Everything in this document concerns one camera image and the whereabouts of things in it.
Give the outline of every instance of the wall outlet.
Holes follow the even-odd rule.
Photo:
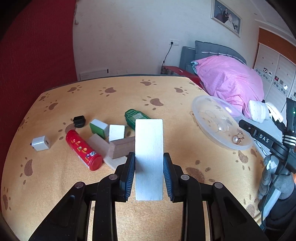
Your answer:
[[[171,45],[171,42],[173,42],[173,45],[179,46],[180,40],[170,39],[169,45]]]
[[[109,75],[109,69],[96,70],[91,72],[80,73],[80,80],[91,80]]]

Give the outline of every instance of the clear plastic lid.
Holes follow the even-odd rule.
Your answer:
[[[253,145],[253,138],[238,125],[240,120],[247,119],[226,101],[213,96],[198,96],[193,100],[192,110],[201,130],[219,146],[247,150]],[[243,137],[240,143],[235,142],[236,135]]]

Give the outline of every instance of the framed wedding photo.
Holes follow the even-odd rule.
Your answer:
[[[212,0],[211,18],[234,32],[238,37],[242,32],[242,18],[219,0]]]

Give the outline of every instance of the brown wooden block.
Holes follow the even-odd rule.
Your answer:
[[[108,156],[112,159],[127,156],[130,151],[135,151],[135,137],[110,141]]]

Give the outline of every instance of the power cord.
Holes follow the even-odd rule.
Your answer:
[[[171,42],[170,43],[170,49],[172,48],[173,44],[174,44],[174,42]]]
[[[262,207],[262,211],[261,211],[261,223],[262,223],[262,226],[263,226],[264,228],[266,228],[266,229],[271,230],[271,231],[282,231],[282,230],[281,230],[281,229],[273,229],[273,228],[267,227],[267,226],[264,224],[264,220],[263,220],[263,211],[264,211],[264,207],[265,207],[265,204],[266,204],[266,200],[267,200],[267,198],[268,198],[268,195],[269,195],[269,193],[270,193],[270,190],[273,188],[273,186],[274,186],[274,184],[276,183],[276,181],[278,180],[280,174],[281,174],[281,173],[283,172],[283,170],[286,168],[287,163],[288,163],[288,158],[287,158],[287,160],[286,160],[285,165],[282,167],[281,171],[279,172],[278,176],[275,178],[274,182],[272,182],[272,185],[271,185],[271,187],[269,188],[269,190],[268,190],[268,192],[267,192],[267,194],[266,194],[266,198],[265,198],[265,200],[264,200],[263,207]]]

